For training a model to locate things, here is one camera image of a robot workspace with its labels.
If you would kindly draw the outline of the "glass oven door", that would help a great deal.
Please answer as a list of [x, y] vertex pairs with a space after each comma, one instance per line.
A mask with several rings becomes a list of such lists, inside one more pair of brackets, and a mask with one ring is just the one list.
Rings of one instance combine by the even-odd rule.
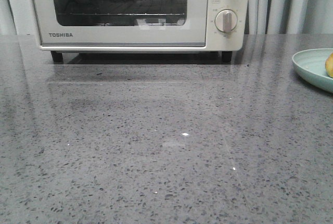
[[182, 26], [62, 26], [56, 10], [67, 1], [33, 0], [42, 46], [204, 46], [206, 42], [208, 0], [187, 0]]

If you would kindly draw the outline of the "golden croissant bread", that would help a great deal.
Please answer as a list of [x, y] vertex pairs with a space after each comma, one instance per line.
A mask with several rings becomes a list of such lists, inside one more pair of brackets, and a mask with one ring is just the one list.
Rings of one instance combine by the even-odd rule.
[[333, 78], [333, 53], [331, 53], [325, 61], [326, 73], [329, 77]]

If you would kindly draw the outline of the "lower oven knob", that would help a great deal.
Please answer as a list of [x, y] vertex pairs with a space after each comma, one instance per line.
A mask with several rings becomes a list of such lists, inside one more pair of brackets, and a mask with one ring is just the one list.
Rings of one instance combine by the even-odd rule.
[[215, 17], [216, 28], [225, 33], [230, 33], [234, 30], [237, 24], [237, 15], [229, 9], [222, 10]]

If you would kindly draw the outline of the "white Toshiba toaster oven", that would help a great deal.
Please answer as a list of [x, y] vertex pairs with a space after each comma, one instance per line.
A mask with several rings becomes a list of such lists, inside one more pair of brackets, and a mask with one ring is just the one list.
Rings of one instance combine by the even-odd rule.
[[[208, 0], [206, 42], [204, 46], [55, 46], [44, 47], [41, 45], [40, 34], [37, 27], [37, 19], [31, 0], [35, 17], [36, 42], [44, 51], [50, 51], [53, 61], [62, 61], [63, 53], [197, 53], [214, 52], [221, 53], [224, 62], [230, 62], [232, 53], [242, 48], [247, 15], [248, 0]], [[232, 10], [237, 15], [237, 24], [230, 33], [219, 31], [215, 26], [215, 17], [222, 10]]]

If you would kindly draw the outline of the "grey curtain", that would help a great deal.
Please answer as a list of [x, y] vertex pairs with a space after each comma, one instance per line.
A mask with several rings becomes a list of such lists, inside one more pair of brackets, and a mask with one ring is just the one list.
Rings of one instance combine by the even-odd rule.
[[[1, 0], [1, 34], [33, 33], [28, 0]], [[249, 0], [245, 33], [332, 33], [332, 0]]]

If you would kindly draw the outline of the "light green plate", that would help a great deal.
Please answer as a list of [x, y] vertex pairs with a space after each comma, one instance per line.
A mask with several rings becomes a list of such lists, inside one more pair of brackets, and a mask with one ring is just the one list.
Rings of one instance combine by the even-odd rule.
[[307, 49], [292, 57], [295, 72], [306, 82], [332, 93], [332, 78], [327, 74], [325, 61], [332, 54], [332, 48]]

